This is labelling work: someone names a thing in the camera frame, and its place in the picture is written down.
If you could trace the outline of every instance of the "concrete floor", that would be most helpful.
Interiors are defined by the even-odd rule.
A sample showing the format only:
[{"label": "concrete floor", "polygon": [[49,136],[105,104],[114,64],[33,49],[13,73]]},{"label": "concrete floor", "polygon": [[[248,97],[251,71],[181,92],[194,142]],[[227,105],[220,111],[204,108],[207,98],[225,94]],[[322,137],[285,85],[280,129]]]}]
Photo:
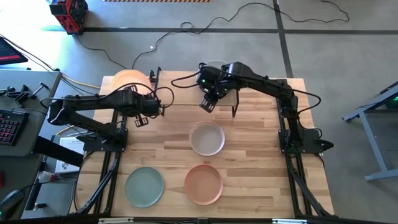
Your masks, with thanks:
[{"label": "concrete floor", "polygon": [[[18,8],[16,2],[23,2],[26,9]],[[251,1],[213,0],[212,3],[200,4],[87,2],[90,8],[87,27],[176,28],[184,21],[204,27],[214,17],[231,17],[240,6]],[[273,6],[271,0],[259,2]],[[288,30],[398,29],[397,1],[334,2],[349,13],[349,23],[298,24],[282,16],[283,26]],[[84,49],[75,37],[64,32],[43,31],[43,28],[58,25],[49,14],[47,4],[44,0],[0,1],[0,21],[10,18],[16,10],[24,11],[21,18],[34,18],[36,15],[35,19],[28,19],[27,22],[18,18],[7,24],[1,23],[1,33],[81,82],[101,85],[103,76],[122,70],[109,62],[104,53]],[[344,18],[335,6],[318,0],[279,0],[279,4],[282,11],[296,19]],[[239,30],[277,29],[274,11],[249,6],[233,22],[217,21],[212,27],[232,28],[236,32],[170,35],[160,43],[158,51],[141,57],[135,69],[146,74],[158,66],[164,70],[195,70],[199,62],[224,60],[242,61],[255,72],[270,77],[286,77],[279,34],[241,33]],[[113,60],[130,67],[134,58],[150,50],[162,35],[158,32],[85,32],[80,39],[87,47],[107,50]],[[365,174],[379,171],[376,159],[360,121],[346,124],[341,117],[366,104],[384,87],[397,81],[398,35],[286,34],[285,38],[293,76],[304,78],[307,90],[322,97],[322,104],[313,109],[312,114],[315,125],[322,128],[324,138],[335,143],[335,147],[325,153],[326,176],[335,213],[343,218],[397,223],[398,178],[365,181]],[[32,63],[26,66],[42,70]],[[62,84],[57,96],[71,93],[76,92]],[[88,111],[85,115],[92,116],[93,112]],[[49,138],[60,129],[62,127],[45,124],[41,135]],[[391,166],[398,165],[398,153],[383,153]],[[46,190],[57,190],[65,195],[69,194],[70,186],[49,184]],[[53,215],[66,213],[68,206],[57,207]]]}]

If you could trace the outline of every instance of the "keyboard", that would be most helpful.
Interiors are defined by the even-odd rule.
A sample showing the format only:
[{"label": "keyboard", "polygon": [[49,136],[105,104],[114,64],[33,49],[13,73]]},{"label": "keyboard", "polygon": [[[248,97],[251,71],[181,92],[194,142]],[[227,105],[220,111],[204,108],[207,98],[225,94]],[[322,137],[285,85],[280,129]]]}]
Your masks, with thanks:
[{"label": "keyboard", "polygon": [[0,110],[0,145],[14,146],[29,117],[29,113]]}]

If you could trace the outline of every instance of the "yellow warning tape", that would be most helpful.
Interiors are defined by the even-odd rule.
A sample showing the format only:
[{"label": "yellow warning tape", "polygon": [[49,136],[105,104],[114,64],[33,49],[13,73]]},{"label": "yellow warning tape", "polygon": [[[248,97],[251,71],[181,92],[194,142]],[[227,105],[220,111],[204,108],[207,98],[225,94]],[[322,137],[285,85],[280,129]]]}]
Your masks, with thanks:
[{"label": "yellow warning tape", "polygon": [[103,0],[104,2],[210,2],[211,0]]}]

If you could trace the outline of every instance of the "red machine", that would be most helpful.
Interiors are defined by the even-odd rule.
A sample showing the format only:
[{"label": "red machine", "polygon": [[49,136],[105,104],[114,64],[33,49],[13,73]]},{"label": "red machine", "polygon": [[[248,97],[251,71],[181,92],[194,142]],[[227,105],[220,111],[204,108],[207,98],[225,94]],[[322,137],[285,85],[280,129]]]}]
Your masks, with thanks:
[{"label": "red machine", "polygon": [[51,14],[68,34],[82,34],[88,5],[85,0],[53,0]]}]

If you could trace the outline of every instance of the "butcher block tabletop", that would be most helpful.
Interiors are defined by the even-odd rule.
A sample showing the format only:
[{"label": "butcher block tabletop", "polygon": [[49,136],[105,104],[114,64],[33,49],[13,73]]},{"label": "butcher block tabletop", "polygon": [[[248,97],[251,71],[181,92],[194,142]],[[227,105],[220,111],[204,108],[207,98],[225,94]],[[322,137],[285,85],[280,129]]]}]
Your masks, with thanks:
[{"label": "butcher block tabletop", "polygon": [[[166,77],[168,73],[173,74],[162,72],[160,79],[169,80]],[[111,80],[112,77],[104,77],[101,94],[111,91]],[[305,91],[303,79],[287,80],[292,88]],[[167,90],[164,90],[159,96],[166,94]],[[307,96],[301,93],[296,95],[299,109],[308,107]],[[175,97],[176,101],[184,101],[185,97],[192,96],[176,94]],[[112,110],[97,110],[94,119],[107,123],[111,121],[112,114]],[[300,120],[303,126],[313,127],[310,110],[303,112]],[[200,156],[189,145],[189,132],[201,121],[212,121],[224,130],[225,145],[214,156]],[[135,127],[134,118],[129,118],[127,128],[129,138],[119,166],[111,216],[294,217],[285,157],[280,153],[277,135],[279,118],[275,98],[246,88],[239,92],[239,108],[235,118],[232,118],[229,106],[218,106],[212,113],[207,113],[196,105],[175,105],[166,109],[165,116],[150,119],[149,124],[141,128]],[[323,208],[333,213],[322,162],[313,154],[303,154],[302,157],[308,188]],[[83,206],[97,188],[103,158],[103,152],[95,152],[84,163],[77,183],[78,207]],[[221,197],[211,205],[196,205],[184,192],[186,174],[192,167],[200,164],[215,167],[224,181]],[[148,208],[133,207],[124,193],[127,177],[142,166],[157,169],[165,184],[160,200]],[[107,194],[108,188],[104,191],[101,211]],[[304,211],[301,191],[297,194],[300,207]]]}]

